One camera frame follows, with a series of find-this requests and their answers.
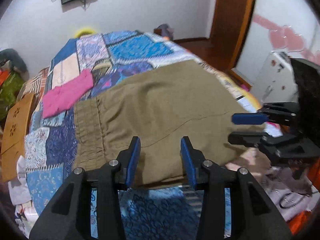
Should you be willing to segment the olive green pants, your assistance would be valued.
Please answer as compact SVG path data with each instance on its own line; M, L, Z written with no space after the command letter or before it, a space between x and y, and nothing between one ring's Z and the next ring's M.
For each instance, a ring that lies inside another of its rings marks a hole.
M73 165L86 171L100 168L137 136L141 153L135 185L176 183L184 176L184 136L219 165L244 153L244 147L229 145L228 135L265 127L233 124L232 115L243 111L216 75L193 60L135 74L75 104L78 145Z

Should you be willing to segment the patchwork blue bedspread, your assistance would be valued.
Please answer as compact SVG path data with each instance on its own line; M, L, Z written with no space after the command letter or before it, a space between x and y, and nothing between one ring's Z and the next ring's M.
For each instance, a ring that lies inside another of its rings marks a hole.
M72 170L100 168L141 140L136 181L118 193L128 239L194 239L202 192L181 184L180 139L235 166L231 115L255 112L251 94L175 42L115 31L69 40L53 58L25 137L27 185L41 214Z

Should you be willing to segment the wooden lap table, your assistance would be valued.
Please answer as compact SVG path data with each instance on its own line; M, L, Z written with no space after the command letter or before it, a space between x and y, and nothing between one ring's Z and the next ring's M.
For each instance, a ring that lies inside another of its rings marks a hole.
M28 132L33 101L34 93L27 93L8 112L1 148L3 182L17 177L16 164L19 157L24 156L24 137Z

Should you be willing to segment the wooden sliding wardrobe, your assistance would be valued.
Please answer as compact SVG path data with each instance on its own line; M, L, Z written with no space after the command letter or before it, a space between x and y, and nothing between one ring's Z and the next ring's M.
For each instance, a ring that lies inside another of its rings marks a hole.
M253 85L272 51L319 63L319 0L254 0L232 71Z

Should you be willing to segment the blue grey backpack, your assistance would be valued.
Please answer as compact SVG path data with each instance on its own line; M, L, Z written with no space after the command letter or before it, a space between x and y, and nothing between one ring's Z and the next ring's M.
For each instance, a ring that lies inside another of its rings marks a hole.
M168 24L161 24L156 29L154 29L154 33L161 36L166 37L169 40L173 40L173 29Z

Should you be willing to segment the pink folded garment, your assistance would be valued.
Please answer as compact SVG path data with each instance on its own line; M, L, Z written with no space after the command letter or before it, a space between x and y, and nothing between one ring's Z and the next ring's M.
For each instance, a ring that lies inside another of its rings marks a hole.
M85 69L78 77L48 91L42 99L42 117L49 118L69 110L93 85L92 73Z

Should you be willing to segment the green storage bag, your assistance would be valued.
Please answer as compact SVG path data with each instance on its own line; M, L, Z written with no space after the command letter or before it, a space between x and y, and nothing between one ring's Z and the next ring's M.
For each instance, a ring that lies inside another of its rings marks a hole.
M10 72L9 76L1 85L1 111L0 119L3 120L11 107L16 103L17 96L24 84L20 74L15 71Z

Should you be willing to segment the yellow curved bed footboard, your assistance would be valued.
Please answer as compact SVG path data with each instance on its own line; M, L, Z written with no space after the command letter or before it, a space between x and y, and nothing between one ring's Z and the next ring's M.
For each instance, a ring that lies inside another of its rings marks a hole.
M85 35L93 35L95 33L96 33L96 31L92 28L82 28L82 29L79 29L75 32L74 38L80 38Z

